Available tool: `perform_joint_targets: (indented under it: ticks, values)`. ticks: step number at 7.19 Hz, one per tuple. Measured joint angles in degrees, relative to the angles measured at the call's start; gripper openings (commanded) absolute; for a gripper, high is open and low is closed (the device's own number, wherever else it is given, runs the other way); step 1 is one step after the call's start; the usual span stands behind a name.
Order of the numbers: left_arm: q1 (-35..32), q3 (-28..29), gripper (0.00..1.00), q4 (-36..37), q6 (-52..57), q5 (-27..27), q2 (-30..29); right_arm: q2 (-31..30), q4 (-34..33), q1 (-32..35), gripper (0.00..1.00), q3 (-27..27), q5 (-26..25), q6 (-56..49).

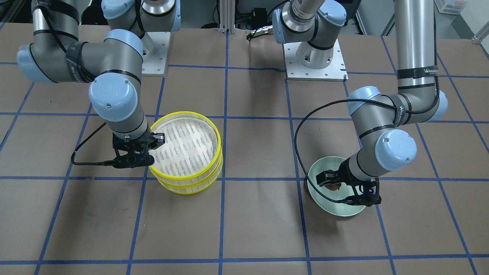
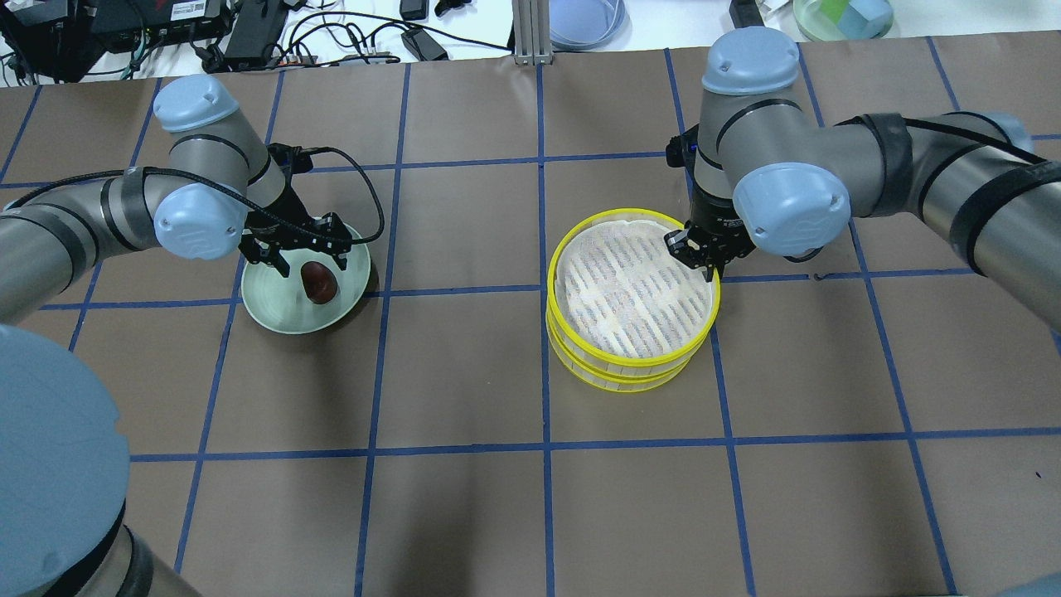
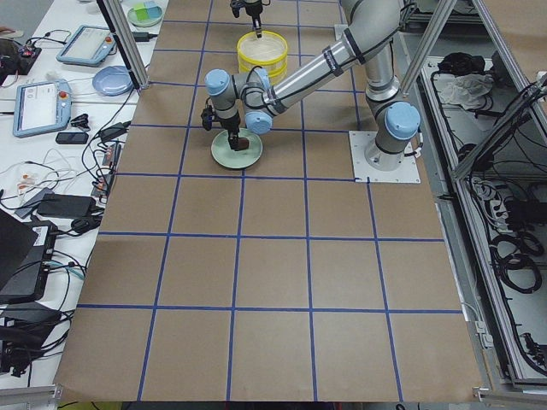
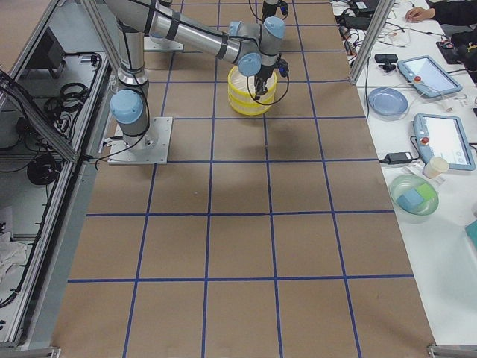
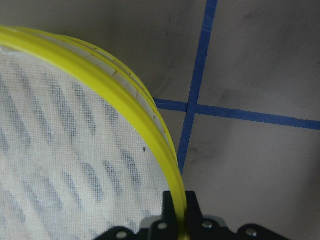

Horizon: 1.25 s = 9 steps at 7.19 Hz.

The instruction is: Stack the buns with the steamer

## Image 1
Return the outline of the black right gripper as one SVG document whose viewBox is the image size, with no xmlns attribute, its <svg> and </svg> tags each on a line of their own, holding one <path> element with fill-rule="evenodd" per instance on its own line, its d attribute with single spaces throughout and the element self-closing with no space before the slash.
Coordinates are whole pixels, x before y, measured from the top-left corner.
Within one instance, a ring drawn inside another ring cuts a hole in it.
<svg viewBox="0 0 489 275">
<path fill-rule="evenodd" d="M 139 138 L 130 141 L 134 150 L 156 150 L 165 144 L 164 133 L 145 132 Z"/>
</svg>

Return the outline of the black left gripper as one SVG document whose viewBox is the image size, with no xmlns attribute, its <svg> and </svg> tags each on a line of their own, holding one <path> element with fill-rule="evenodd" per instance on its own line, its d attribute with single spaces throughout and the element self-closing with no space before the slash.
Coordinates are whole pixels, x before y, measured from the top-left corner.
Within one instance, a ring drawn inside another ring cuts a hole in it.
<svg viewBox="0 0 489 275">
<path fill-rule="evenodd" d="M 322 158 L 321 164 L 326 167 L 316 175 L 316 183 L 323 186 L 332 186 L 339 183 L 346 183 L 348 186 L 359 186 L 357 179 L 349 168 L 349 158 Z"/>
</svg>

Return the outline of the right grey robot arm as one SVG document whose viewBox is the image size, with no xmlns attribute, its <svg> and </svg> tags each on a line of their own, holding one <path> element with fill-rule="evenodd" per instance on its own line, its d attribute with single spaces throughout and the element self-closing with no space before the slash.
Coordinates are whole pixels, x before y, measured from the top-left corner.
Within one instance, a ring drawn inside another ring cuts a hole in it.
<svg viewBox="0 0 489 275">
<path fill-rule="evenodd" d="M 17 53 L 21 72 L 34 82 L 90 83 L 92 107 L 125 142 L 152 134 L 140 103 L 143 40 L 148 32 L 181 27 L 178 0 L 103 0 L 110 31 L 103 42 L 79 40 L 80 16 L 73 0 L 34 0 L 34 42 Z"/>
</svg>

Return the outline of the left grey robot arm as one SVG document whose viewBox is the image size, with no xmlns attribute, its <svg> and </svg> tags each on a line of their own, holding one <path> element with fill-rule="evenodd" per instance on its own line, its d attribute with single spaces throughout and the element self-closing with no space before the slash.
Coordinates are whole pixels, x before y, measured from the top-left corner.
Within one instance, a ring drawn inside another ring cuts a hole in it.
<svg viewBox="0 0 489 275">
<path fill-rule="evenodd" d="M 377 87 L 366 86 L 350 93 L 348 111 L 362 148 L 337 171 L 320 174 L 319 185 L 354 186 L 401 169 L 415 158 L 417 146 L 399 126 L 434 120 L 447 111 L 447 98 L 438 84 L 433 1 L 396 0 L 394 15 L 398 92 L 381 94 Z M 346 22 L 340 3 L 289 0 L 271 17 L 276 42 L 299 43 L 295 55 L 301 65 L 316 70 L 330 65 Z"/>
</svg>

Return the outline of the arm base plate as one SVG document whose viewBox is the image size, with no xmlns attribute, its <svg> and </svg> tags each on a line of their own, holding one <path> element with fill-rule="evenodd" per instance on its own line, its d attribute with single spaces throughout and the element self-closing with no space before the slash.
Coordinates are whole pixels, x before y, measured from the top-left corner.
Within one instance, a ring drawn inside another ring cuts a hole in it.
<svg viewBox="0 0 489 275">
<path fill-rule="evenodd" d="M 143 44 L 143 76 L 164 76 L 167 68 L 170 32 L 147 32 Z"/>
<path fill-rule="evenodd" d="M 347 81 L 349 79 L 339 40 L 328 50 L 311 47 L 307 42 L 283 44 L 288 80 Z"/>
</svg>

